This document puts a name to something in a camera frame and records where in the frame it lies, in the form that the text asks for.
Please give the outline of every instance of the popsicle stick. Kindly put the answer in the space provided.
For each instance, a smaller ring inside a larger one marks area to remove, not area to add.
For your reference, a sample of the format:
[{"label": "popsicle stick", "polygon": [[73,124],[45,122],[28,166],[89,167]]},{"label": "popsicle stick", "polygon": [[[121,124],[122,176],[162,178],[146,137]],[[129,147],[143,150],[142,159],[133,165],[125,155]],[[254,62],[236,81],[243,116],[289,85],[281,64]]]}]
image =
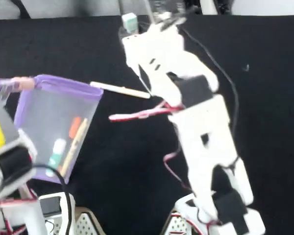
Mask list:
[{"label": "popsicle stick", "polygon": [[118,86],[113,86],[101,82],[91,82],[90,85],[92,87],[98,87],[107,91],[111,92],[116,92],[116,93],[121,93],[121,94],[126,94],[126,95],[131,95],[139,98],[144,98],[144,99],[149,99],[150,94],[147,92],[141,92],[133,89],[129,89],[126,87],[118,87]]},{"label": "popsicle stick", "polygon": [[77,131],[77,134],[75,135],[73,141],[72,141],[72,144],[71,144],[71,147],[70,147],[70,150],[63,162],[63,165],[61,167],[61,175],[62,176],[65,176],[67,170],[68,170],[68,167],[73,159],[73,156],[74,156],[74,153],[76,151],[76,148],[77,148],[77,143],[80,142],[80,140],[82,139],[82,136],[85,132],[85,129],[87,127],[87,118],[85,118],[82,122],[82,124],[79,126],[79,129]]}]

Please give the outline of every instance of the table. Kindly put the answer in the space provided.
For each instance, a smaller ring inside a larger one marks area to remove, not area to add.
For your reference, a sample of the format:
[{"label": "table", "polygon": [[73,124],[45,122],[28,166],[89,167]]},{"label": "table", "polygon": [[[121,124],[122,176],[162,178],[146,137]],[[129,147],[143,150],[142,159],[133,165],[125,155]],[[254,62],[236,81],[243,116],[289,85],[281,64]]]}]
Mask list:
[{"label": "table", "polygon": [[[126,66],[118,40],[119,17],[0,21],[0,77],[63,76],[143,89]],[[294,16],[191,16],[185,28],[200,39],[231,75],[240,95],[235,138],[255,201],[269,235],[294,234]],[[220,80],[229,111],[233,96],[205,53],[196,53]],[[13,115],[17,96],[8,111]],[[176,149],[165,116],[110,123],[108,116],[154,106],[105,92],[77,160],[70,192],[90,208],[107,234],[159,234],[176,199],[186,195],[162,157]],[[172,167],[184,179],[182,155]],[[32,181],[37,193],[59,185]]]}]

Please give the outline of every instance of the black fabric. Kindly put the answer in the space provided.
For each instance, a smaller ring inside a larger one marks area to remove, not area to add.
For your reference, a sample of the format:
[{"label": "black fabric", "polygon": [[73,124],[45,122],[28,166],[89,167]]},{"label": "black fabric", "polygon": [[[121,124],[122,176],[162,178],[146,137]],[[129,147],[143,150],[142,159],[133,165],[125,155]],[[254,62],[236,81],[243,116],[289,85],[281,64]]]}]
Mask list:
[{"label": "black fabric", "polygon": [[[0,77],[50,73],[143,89],[126,66],[120,25],[120,17],[0,21]],[[294,17],[191,16],[185,27],[237,85],[235,140],[253,188],[252,207],[267,234],[294,234]],[[232,113],[226,79],[187,39],[186,49],[217,73]],[[10,113],[16,98],[8,103]],[[73,170],[69,186],[76,204],[90,208],[109,235],[159,234],[174,202],[187,194],[163,166],[162,157],[177,148],[166,116],[108,120],[157,102],[105,92]],[[186,178],[181,155],[172,167]],[[31,185],[38,194],[61,190],[41,181]]]}]

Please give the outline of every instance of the white robotic arm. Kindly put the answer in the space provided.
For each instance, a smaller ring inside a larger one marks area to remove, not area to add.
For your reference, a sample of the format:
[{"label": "white robotic arm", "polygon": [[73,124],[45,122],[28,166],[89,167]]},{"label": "white robotic arm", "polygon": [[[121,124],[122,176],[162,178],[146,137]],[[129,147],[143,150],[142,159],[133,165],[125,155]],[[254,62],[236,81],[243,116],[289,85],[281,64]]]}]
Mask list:
[{"label": "white robotic arm", "polygon": [[[252,203],[253,194],[232,139],[224,99],[215,94],[217,77],[195,55],[184,50],[183,37],[175,25],[161,31],[162,24],[152,24],[146,33],[124,37],[122,42],[127,65],[140,78],[140,69],[147,74],[151,95],[163,98],[172,107],[184,106],[169,115],[169,120],[178,130],[193,190],[189,197],[195,207],[181,199],[175,208],[185,219],[195,221],[203,235],[262,235],[265,227],[259,213],[246,208]],[[218,165],[228,176],[232,189],[216,199],[211,184]],[[236,218],[226,208],[237,210]],[[215,223],[208,230],[207,224],[212,221]]]}]

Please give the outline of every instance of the cable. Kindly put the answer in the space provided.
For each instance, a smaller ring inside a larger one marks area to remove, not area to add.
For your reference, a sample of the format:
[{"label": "cable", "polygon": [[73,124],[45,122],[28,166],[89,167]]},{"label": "cable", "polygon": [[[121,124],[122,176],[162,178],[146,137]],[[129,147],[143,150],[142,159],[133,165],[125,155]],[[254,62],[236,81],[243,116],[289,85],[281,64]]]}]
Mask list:
[{"label": "cable", "polygon": [[65,181],[63,179],[63,177],[61,176],[61,174],[54,168],[52,168],[49,165],[45,165],[45,164],[34,164],[31,166],[27,166],[24,167],[22,169],[20,169],[18,172],[15,172],[14,174],[12,174],[10,177],[8,177],[7,179],[3,180],[0,184],[0,193],[3,191],[3,189],[11,184],[12,182],[14,182],[15,180],[17,180],[20,176],[24,175],[25,173],[29,172],[32,168],[45,168],[45,169],[49,169],[51,170],[60,180],[61,186],[62,186],[62,190],[65,194],[67,203],[68,203],[68,216],[69,216],[69,221],[68,221],[68,226],[66,229],[66,235],[69,235],[70,232],[70,227],[72,224],[72,208],[71,208],[71,199],[70,199],[70,195],[69,192],[67,190],[67,186],[65,184]]},{"label": "cable", "polygon": [[54,228],[55,228],[55,225],[54,225],[54,223],[52,223],[51,221],[49,221],[49,220],[46,220],[45,221],[45,223],[50,223],[50,224],[52,224],[53,225],[53,227],[52,227],[52,230],[49,232],[49,233],[52,233],[52,231],[54,230]]},{"label": "cable", "polygon": [[213,2],[214,2],[214,5],[215,5],[217,14],[220,15],[221,11],[220,11],[220,8],[219,8],[219,1],[218,0],[213,0]]},{"label": "cable", "polygon": [[132,113],[132,114],[114,114],[109,116],[110,121],[130,121],[134,119],[143,119],[143,118],[148,118],[153,115],[158,115],[158,114],[170,114],[172,112],[176,112],[181,110],[181,107],[171,107],[165,105],[164,102],[161,102],[157,106],[155,106],[152,109],[147,109],[143,110],[137,113]]},{"label": "cable", "polygon": [[232,89],[233,96],[234,96],[234,111],[233,111],[233,115],[232,115],[233,122],[232,122],[231,132],[232,132],[232,136],[234,138],[235,137],[235,132],[236,132],[237,121],[238,121],[239,108],[240,108],[239,94],[237,92],[235,83],[232,81],[231,77],[226,73],[226,71],[219,65],[219,63],[215,60],[215,58],[210,53],[210,51],[208,50],[208,48],[202,42],[200,42],[198,39],[196,39],[194,36],[192,36],[186,29],[180,27],[180,30],[191,41],[193,41],[196,45],[200,46],[205,51],[205,53],[208,55],[208,57],[210,58],[210,60],[221,71],[221,73],[224,75],[224,77],[227,79],[227,81],[231,85],[231,89]]},{"label": "cable", "polygon": [[3,221],[4,221],[5,229],[7,230],[7,234],[11,235],[12,232],[13,232],[13,230],[11,228],[11,225],[10,225],[9,221],[5,218],[2,208],[0,208],[0,211],[1,211],[1,214],[2,214]]},{"label": "cable", "polygon": [[178,149],[175,152],[169,153],[163,157],[163,163],[165,165],[165,168],[171,173],[171,175],[173,175],[181,183],[183,188],[193,192],[193,190],[183,182],[183,180],[169,167],[167,163],[169,160],[176,157],[180,151],[181,151],[181,145],[178,144]]}]

